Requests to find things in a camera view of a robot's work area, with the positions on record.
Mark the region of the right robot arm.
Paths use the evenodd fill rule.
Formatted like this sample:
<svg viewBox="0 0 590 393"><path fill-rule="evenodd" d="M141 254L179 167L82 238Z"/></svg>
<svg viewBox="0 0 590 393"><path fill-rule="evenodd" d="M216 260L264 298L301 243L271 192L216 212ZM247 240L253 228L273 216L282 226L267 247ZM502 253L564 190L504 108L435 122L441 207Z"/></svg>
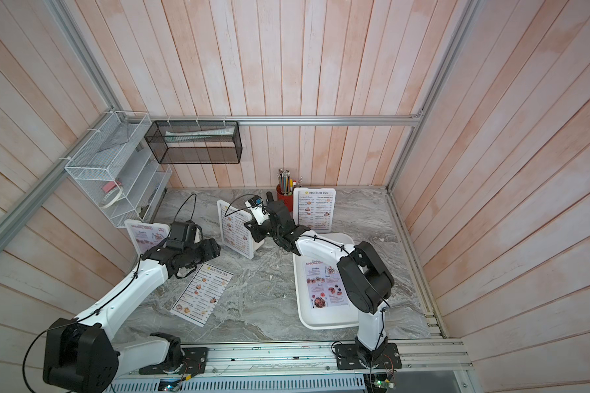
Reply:
<svg viewBox="0 0 590 393"><path fill-rule="evenodd" d="M253 196L245 206L252 219L244 226L256 242L270 237L283 250L319 260L338 271L347 299L359 311L357 349L372 360L378 359L388 344L384 310L394 278L375 248L368 242L338 243L296 224L283 201Z"/></svg>

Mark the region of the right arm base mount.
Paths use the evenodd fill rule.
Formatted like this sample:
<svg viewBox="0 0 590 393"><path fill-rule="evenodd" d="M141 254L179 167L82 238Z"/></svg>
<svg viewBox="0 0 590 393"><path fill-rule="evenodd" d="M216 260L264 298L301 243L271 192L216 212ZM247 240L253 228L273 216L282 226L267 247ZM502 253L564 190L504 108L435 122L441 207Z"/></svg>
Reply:
<svg viewBox="0 0 590 393"><path fill-rule="evenodd" d="M336 359L339 370L389 369L403 367L398 347L385 339L376 350L369 350L359 341L344 344L334 342L331 351Z"/></svg>

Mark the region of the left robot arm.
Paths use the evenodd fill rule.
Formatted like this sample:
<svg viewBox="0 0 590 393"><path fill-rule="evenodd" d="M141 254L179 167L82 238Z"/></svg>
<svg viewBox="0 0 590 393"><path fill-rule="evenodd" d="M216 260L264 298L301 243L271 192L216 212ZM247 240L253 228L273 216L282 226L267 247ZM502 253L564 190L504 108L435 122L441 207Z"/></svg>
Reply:
<svg viewBox="0 0 590 393"><path fill-rule="evenodd" d="M167 237L141 255L136 267L103 298L73 319L58 319L45 332L43 380L73 392L103 392L113 380L142 368L175 373L184 352L176 336L156 332L114 346L126 319L154 290L180 270L193 273L221 248L193 221L175 222Z"/></svg>

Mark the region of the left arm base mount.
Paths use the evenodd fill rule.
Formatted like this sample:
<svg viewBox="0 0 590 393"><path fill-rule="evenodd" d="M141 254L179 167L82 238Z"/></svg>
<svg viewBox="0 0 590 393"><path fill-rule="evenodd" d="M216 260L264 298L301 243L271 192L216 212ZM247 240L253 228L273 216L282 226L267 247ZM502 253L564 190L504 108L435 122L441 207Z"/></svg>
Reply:
<svg viewBox="0 0 590 393"><path fill-rule="evenodd" d="M166 358L159 364L139 370L140 375L184 373L194 377L205 372L207 347L182 347L179 337L164 332L155 332L151 337L165 339L170 345Z"/></svg>

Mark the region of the dim sum inn menu sheet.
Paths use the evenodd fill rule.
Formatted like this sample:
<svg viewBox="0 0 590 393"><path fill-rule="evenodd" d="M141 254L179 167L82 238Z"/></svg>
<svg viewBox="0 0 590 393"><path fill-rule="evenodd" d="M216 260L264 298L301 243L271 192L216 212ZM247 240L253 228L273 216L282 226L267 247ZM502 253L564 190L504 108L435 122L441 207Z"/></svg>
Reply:
<svg viewBox="0 0 590 393"><path fill-rule="evenodd" d="M228 287L232 273L204 264L172 306L170 313L204 327Z"/></svg>

